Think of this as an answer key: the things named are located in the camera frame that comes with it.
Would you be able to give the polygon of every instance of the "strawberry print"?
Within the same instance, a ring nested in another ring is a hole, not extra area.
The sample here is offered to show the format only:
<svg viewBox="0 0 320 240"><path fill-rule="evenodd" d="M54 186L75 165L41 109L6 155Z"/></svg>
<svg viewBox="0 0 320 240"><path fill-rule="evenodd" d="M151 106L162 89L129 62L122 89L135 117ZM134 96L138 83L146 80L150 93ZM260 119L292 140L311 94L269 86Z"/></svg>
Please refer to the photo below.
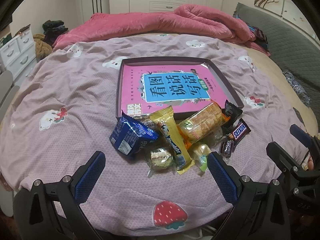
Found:
<svg viewBox="0 0 320 240"><path fill-rule="evenodd" d="M187 218L187 213L176 203L170 201L159 202L153 210L153 222L156 227L178 229L184 226Z"/></svg>

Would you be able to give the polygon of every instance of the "candy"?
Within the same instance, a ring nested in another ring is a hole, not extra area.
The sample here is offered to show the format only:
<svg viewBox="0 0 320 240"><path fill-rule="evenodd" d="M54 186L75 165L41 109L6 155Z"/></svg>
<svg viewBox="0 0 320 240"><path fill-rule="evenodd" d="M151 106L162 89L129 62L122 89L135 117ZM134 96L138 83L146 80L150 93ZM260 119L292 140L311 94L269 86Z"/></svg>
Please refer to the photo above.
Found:
<svg viewBox="0 0 320 240"><path fill-rule="evenodd" d="M200 170L205 171L207 169L207 155L212 152L208 145L196 142L190 147L188 152Z"/></svg>
<svg viewBox="0 0 320 240"><path fill-rule="evenodd" d="M248 125L245 123L245 121L240 118L238 125L234 128L234 130L231 132L231 134L228 136L229 140L234 141L234 146L236 146L241 139L247 134L250 133L251 130L248 127Z"/></svg>
<svg viewBox="0 0 320 240"><path fill-rule="evenodd" d="M193 143L201 140L229 119L230 117L226 117L222 113L219 105L212 101L204 109L179 123L179 132L187 149L189 149Z"/></svg>
<svg viewBox="0 0 320 240"><path fill-rule="evenodd" d="M168 106L150 114L150 119L157 124L160 131L172 146L175 152L175 161L179 174L187 171L193 164L188 151L183 143L183 139L178 131L176 122L173 118L173 108Z"/></svg>
<svg viewBox="0 0 320 240"><path fill-rule="evenodd" d="M233 103L230 103L228 100L226 100L222 112L223 114L225 114L225 116L230 117L230 120L226 122L224 125L222 125L223 134L227 134L230 133L230 130L228 130L228 128L234 124L234 122L238 119L238 117L242 114L243 111L236 107Z"/></svg>
<svg viewBox="0 0 320 240"><path fill-rule="evenodd" d="M231 153L234 150L234 142L232 140L230 141L223 141L220 145L220 150L219 150L219 154L222 157L225 158L230 158L231 157Z"/></svg>
<svg viewBox="0 0 320 240"><path fill-rule="evenodd" d="M169 148L163 147L152 150L150 154L151 169L155 171L165 170L173 163Z"/></svg>
<svg viewBox="0 0 320 240"><path fill-rule="evenodd" d="M122 112L109 139L117 150L127 156L133 156L158 136L155 131Z"/></svg>

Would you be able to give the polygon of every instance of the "pink bedsheet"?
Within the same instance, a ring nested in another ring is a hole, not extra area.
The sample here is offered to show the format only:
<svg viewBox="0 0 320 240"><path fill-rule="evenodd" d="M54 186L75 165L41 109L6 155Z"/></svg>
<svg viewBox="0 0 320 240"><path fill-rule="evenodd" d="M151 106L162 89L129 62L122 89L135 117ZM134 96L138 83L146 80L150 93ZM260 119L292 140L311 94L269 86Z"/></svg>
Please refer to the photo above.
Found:
<svg viewBox="0 0 320 240"><path fill-rule="evenodd" d="M54 50L64 49L76 42L92 42L148 32L187 33L244 44L261 51L255 36L245 22L206 6L184 4L174 12L158 13L96 13L83 25L58 37Z"/></svg>

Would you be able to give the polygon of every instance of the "dark candy wrapper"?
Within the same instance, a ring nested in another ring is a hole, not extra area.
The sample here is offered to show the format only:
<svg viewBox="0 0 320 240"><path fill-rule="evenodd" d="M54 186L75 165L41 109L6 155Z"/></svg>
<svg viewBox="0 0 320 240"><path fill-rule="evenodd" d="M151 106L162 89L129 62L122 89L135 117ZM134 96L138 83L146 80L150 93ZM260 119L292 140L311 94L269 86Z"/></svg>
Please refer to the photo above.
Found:
<svg viewBox="0 0 320 240"><path fill-rule="evenodd" d="M238 125L230 133L230 135L228 136L228 139L233 140L234 146L236 146L241 141L241 139L247 133L250 133L250 132L251 132L251 130L250 130L249 126L245 123L245 121L242 118L240 118Z"/></svg>
<svg viewBox="0 0 320 240"><path fill-rule="evenodd" d="M234 142L233 140L230 141L223 141L220 145L220 150L219 150L219 154L222 157L225 158L230 158L231 157L231 153L233 152L233 148L234 148Z"/></svg>
<svg viewBox="0 0 320 240"><path fill-rule="evenodd" d="M158 136L155 131L122 112L109 139L117 150L127 156L133 156Z"/></svg>
<svg viewBox="0 0 320 240"><path fill-rule="evenodd" d="M242 114L243 111L238 107L236 107L233 103L230 103L228 100L226 100L225 106L222 112L225 114L225 116L230 116L229 121L221 126L223 134L229 134L232 130L233 124L238 119L238 117Z"/></svg>

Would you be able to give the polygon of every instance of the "yellow snack wrapper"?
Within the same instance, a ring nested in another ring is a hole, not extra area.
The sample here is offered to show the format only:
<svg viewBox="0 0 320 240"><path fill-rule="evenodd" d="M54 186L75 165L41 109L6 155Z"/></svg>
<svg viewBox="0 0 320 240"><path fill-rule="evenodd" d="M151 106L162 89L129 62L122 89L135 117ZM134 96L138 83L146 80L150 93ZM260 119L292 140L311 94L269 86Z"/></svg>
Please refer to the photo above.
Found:
<svg viewBox="0 0 320 240"><path fill-rule="evenodd" d="M150 114L150 119L160 128L161 133L172 146L175 153L178 173L183 174L194 165L194 162L190 158L176 122L174 121L172 106Z"/></svg>
<svg viewBox="0 0 320 240"><path fill-rule="evenodd" d="M229 119L230 117L222 113L220 106L212 101L204 109L179 123L179 132L186 148L189 149L193 143L201 140Z"/></svg>

